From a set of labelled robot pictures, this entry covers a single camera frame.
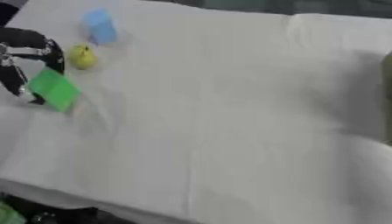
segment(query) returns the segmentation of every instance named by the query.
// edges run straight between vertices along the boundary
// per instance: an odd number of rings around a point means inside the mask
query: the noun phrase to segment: robotic arm
[[[61,48],[36,31],[0,27],[0,82],[14,95],[30,103],[44,104],[40,95],[27,89],[25,72],[15,63],[18,58],[41,60],[47,67],[63,74],[65,62]]]

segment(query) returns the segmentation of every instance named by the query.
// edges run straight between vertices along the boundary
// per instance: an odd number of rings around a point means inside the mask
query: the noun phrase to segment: yellow ball
[[[93,50],[87,45],[76,45],[68,52],[68,59],[78,69],[89,69],[93,67],[98,59]]]

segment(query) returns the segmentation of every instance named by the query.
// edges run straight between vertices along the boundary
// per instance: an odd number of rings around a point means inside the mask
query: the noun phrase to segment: white cloth
[[[359,223],[348,151],[384,138],[392,21],[31,0],[10,25],[67,49],[97,7],[122,39],[68,69],[77,112],[2,90],[1,179],[207,224]]]

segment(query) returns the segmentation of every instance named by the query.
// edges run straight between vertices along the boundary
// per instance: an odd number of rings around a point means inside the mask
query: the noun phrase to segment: green object
[[[29,88],[61,112],[66,111],[81,93],[66,77],[49,67],[30,80]]]
[[[0,224],[25,224],[26,219],[12,207],[0,202]]]

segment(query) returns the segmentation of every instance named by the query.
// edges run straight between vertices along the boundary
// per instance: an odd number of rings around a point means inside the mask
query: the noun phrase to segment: blue block
[[[105,9],[90,11],[83,17],[83,21],[89,30],[90,38],[97,45],[105,45],[117,40],[117,31]]]

